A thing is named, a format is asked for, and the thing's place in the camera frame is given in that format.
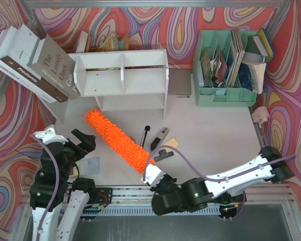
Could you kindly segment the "white black utility knife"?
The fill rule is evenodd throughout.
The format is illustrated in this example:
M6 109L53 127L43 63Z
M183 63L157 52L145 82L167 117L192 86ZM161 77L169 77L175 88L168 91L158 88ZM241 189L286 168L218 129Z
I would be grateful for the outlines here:
M142 135L142 139L141 139L141 142L140 142L140 146L143 148L144 145L145 145L145 142L146 142L146 139L147 139L147 135L150 131L150 126L145 126L144 128L144 131L143 131L143 135Z

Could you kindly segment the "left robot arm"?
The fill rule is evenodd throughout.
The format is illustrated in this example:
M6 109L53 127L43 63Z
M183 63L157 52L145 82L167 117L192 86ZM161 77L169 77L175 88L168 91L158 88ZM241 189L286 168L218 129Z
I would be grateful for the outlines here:
M72 240L85 205L96 197L94 180L68 182L76 162L95 150L95 136L78 129L71 133L79 144L57 134L54 127L31 134L43 148L41 168L30 187L33 240Z

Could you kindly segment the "orange microfiber duster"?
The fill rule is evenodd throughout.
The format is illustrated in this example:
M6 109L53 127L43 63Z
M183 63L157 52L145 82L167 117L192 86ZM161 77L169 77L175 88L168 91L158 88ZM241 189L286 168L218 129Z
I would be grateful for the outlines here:
M100 110L94 108L87 111L83 119L130 167L139 174L143 173L149 153L107 119Z

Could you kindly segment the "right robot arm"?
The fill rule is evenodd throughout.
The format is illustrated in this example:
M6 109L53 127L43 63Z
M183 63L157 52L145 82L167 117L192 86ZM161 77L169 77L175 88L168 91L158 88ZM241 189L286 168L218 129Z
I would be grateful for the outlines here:
M169 213L195 212L207 207L208 203L229 204L244 194L245 190L258 183L273 184L294 176L288 163L296 155L282 157L276 148L266 146L259 154L247 163L228 171L202 175L182 156L196 178L178 184L161 168L146 162L142 182L154 193L152 198L153 212L160 216Z

